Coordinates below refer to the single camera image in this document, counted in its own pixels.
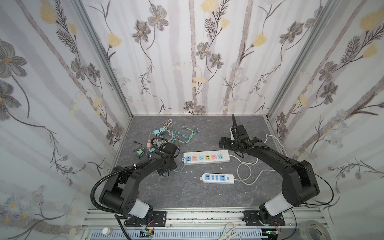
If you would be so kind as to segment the pink charger with cable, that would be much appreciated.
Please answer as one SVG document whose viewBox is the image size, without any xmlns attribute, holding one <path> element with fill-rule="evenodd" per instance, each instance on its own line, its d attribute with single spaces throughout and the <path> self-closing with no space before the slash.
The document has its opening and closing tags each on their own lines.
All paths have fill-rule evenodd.
<svg viewBox="0 0 384 240">
<path fill-rule="evenodd" d="M 161 128 L 156 129 L 149 134 L 149 140 L 146 144 L 146 148 L 148 150 L 151 150 L 153 148 L 151 139 L 155 137 L 165 138 L 171 143 L 176 141 L 176 135 L 173 133 L 172 123 L 173 123 L 173 120 L 168 119 Z"/>
</svg>

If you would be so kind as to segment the white blue power strip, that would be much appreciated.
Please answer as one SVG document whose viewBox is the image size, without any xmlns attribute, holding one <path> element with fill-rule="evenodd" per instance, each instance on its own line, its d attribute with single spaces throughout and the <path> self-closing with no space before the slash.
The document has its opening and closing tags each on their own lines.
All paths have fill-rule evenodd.
<svg viewBox="0 0 384 240">
<path fill-rule="evenodd" d="M 201 177 L 201 181 L 206 184 L 233 185 L 235 183 L 235 177 L 232 174 L 204 173 Z"/>
</svg>

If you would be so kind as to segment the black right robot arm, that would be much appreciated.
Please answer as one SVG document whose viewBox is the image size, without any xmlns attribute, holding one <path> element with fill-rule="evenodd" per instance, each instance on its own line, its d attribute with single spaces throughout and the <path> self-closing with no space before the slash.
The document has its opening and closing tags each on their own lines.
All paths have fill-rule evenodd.
<svg viewBox="0 0 384 240">
<path fill-rule="evenodd" d="M 323 177 L 314 172 L 307 161 L 297 161 L 269 147 L 257 137 L 249 137 L 245 127 L 238 125 L 232 115 L 233 126 L 230 128 L 231 137 L 222 137 L 219 147 L 233 151 L 243 158 L 245 154 L 263 161 L 270 171 L 275 171 L 282 177 L 282 189 L 279 194 L 259 206 L 258 219 L 262 225 L 270 225 L 282 216 L 283 212 L 308 205 L 307 201 L 320 194 L 317 179 L 324 181 L 331 190 L 331 199 L 324 205 L 332 203 L 335 191 Z"/>
</svg>

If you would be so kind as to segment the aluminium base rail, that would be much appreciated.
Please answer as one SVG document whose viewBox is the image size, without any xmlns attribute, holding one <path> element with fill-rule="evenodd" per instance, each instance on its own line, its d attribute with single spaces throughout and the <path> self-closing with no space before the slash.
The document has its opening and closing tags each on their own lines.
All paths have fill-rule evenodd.
<svg viewBox="0 0 384 240">
<path fill-rule="evenodd" d="M 257 207 L 156 209 L 155 220 L 143 227 L 133 224 L 120 228 L 113 214 L 89 210 L 79 240 L 217 240 L 227 223 L 234 223 L 243 240 L 299 240 L 299 225 L 314 220 L 335 236 L 323 213 L 316 208 L 298 207 L 282 213 L 270 225 L 262 225 Z M 103 228 L 111 228 L 103 235 Z"/>
</svg>

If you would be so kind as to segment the white multicolour power strip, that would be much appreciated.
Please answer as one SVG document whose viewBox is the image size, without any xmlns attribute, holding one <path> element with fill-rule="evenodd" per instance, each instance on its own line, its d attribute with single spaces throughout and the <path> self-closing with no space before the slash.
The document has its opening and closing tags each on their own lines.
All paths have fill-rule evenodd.
<svg viewBox="0 0 384 240">
<path fill-rule="evenodd" d="M 188 152 L 183 154 L 185 165 L 228 163 L 231 160 L 228 150 Z"/>
</svg>

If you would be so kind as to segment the clear tape roll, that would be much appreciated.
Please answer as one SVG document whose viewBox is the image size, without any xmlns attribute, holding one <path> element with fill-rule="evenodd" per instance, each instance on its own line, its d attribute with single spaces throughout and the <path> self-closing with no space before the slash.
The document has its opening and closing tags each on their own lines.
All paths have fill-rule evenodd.
<svg viewBox="0 0 384 240">
<path fill-rule="evenodd" d="M 299 225 L 299 235 L 302 240 L 330 240 L 328 230 L 321 223 L 308 220 Z"/>
</svg>

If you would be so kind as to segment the white bottle cap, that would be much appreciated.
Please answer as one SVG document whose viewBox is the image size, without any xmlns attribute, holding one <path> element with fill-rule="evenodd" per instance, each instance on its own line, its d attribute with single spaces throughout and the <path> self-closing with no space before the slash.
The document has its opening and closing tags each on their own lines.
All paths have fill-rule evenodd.
<svg viewBox="0 0 384 240">
<path fill-rule="evenodd" d="M 103 235 L 109 235 L 111 233 L 111 228 L 103 228 L 102 230 L 102 234 Z"/>
</svg>

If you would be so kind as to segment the teal charger on table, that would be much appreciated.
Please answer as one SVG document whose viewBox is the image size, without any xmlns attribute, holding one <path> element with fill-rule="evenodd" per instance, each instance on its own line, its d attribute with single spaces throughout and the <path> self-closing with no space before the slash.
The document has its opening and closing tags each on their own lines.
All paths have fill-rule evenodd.
<svg viewBox="0 0 384 240">
<path fill-rule="evenodd" d="M 157 136 L 163 136 L 167 131 L 164 128 L 160 128 L 153 131 L 153 134 Z"/>
</svg>

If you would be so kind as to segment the teal charger with cable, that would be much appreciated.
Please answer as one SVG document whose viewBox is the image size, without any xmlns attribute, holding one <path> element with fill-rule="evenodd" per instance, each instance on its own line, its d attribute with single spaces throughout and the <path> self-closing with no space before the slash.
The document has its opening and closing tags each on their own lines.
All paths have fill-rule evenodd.
<svg viewBox="0 0 384 240">
<path fill-rule="evenodd" d="M 154 148 L 150 148 L 149 150 L 145 148 L 137 148 L 134 150 L 134 153 L 139 160 L 143 160 L 145 156 L 149 157 L 154 151 Z M 174 169 L 172 172 L 178 173 L 181 172 L 184 168 L 185 166 L 181 167 L 180 169 Z"/>
</svg>

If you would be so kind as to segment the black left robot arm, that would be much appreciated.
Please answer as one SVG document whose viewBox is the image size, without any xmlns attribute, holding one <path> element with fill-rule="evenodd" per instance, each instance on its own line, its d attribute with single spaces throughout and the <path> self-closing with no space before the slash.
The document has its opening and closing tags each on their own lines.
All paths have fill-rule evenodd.
<svg viewBox="0 0 384 240">
<path fill-rule="evenodd" d="M 95 183 L 90 200 L 98 210 L 116 214 L 118 220 L 135 218 L 140 225 L 152 224 L 153 207 L 138 199 L 140 183 L 153 172 L 169 176 L 177 168 L 175 158 L 180 149 L 161 137 L 151 139 L 151 145 L 154 150 L 147 160 L 128 167 L 116 166 Z"/>
</svg>

